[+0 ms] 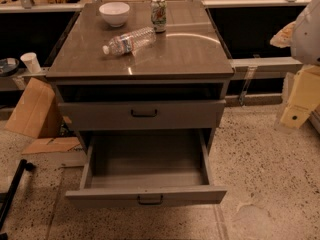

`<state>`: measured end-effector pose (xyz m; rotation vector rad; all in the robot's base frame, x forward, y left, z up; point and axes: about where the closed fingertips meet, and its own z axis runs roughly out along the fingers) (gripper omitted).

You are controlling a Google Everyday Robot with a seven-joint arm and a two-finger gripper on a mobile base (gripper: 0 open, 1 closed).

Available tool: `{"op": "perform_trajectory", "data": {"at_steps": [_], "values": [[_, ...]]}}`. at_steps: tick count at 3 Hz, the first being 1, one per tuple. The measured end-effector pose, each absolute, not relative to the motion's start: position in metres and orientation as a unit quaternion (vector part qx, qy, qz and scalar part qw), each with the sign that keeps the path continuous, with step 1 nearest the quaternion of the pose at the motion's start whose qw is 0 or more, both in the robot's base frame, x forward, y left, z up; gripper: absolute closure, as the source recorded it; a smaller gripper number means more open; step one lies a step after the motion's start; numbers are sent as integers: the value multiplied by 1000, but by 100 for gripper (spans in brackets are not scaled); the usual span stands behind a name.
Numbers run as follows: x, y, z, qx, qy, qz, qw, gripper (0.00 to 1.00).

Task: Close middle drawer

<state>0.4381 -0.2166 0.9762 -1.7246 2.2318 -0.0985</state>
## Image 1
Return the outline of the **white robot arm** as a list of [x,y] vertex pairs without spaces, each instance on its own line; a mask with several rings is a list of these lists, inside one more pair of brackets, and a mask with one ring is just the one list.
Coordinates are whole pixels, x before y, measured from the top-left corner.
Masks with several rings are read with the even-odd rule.
[[284,104],[275,128],[285,133],[299,129],[320,104],[320,0],[311,0],[295,21],[287,24],[270,44],[289,47],[291,57],[303,64],[295,74],[288,74]]

